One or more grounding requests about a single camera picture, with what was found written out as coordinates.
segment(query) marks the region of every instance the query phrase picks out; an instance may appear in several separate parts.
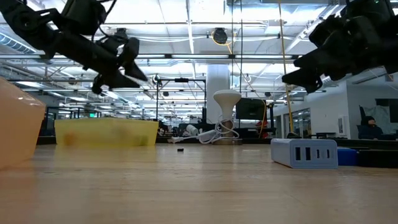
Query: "wooden table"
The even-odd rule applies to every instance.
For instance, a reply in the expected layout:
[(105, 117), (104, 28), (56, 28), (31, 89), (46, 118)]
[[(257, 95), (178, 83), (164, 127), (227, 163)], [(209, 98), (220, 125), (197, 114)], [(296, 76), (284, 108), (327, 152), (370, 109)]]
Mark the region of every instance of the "wooden table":
[(1, 224), (398, 220), (394, 169), (295, 170), (267, 145), (54, 149), (0, 171)]

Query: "circular ceiling fixture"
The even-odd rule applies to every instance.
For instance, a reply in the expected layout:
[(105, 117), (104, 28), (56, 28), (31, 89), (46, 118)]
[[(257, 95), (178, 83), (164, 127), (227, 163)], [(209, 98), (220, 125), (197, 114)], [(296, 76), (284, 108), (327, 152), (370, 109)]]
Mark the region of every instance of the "circular ceiling fixture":
[(213, 34), (213, 40), (217, 44), (226, 44), (226, 41), (228, 40), (228, 36), (226, 35), (226, 32), (224, 28), (216, 28)]

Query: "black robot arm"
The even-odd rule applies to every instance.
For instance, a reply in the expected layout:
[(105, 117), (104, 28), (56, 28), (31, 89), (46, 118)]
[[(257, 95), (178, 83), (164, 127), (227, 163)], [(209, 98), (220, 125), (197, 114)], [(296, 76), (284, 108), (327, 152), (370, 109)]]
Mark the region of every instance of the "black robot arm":
[(313, 93), (322, 87), (323, 74), (336, 81), (379, 66), (398, 72), (397, 24), (390, 0), (347, 1), (341, 17), (332, 15), (317, 25), (309, 36), (317, 49), (295, 60), (299, 69), (282, 81)]
[[(147, 77), (135, 64), (139, 53), (139, 40), (128, 38), (125, 29), (114, 35), (92, 42), (83, 35), (94, 36), (108, 13), (97, 0), (68, 0), (62, 13), (56, 9), (34, 11), (25, 1), (0, 0), (0, 12), (10, 28), (38, 50), (42, 58), (51, 59), (56, 53), (83, 65), (83, 69), (98, 72), (92, 90), (102, 92), (103, 85), (113, 88), (139, 88), (140, 85), (121, 74), (147, 81)], [(50, 27), (53, 22), (58, 29)], [(118, 48), (124, 45), (118, 55)]]

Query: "translucent plastic container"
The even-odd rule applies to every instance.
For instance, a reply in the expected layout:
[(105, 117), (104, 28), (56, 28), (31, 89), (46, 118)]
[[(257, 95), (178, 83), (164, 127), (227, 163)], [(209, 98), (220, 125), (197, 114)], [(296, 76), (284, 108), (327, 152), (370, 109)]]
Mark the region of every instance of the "translucent plastic container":
[(63, 146), (153, 146), (158, 126), (134, 119), (64, 119), (55, 121), (55, 135)]

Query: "white column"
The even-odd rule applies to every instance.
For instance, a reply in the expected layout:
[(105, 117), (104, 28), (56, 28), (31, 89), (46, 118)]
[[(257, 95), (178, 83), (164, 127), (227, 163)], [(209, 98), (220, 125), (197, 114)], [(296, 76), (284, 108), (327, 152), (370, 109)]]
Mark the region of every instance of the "white column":
[(206, 77), (207, 90), (207, 119), (208, 123), (218, 122), (218, 118), (222, 115), (221, 108), (214, 100), (213, 95), (218, 90), (229, 90), (230, 74), (228, 65), (208, 65)]

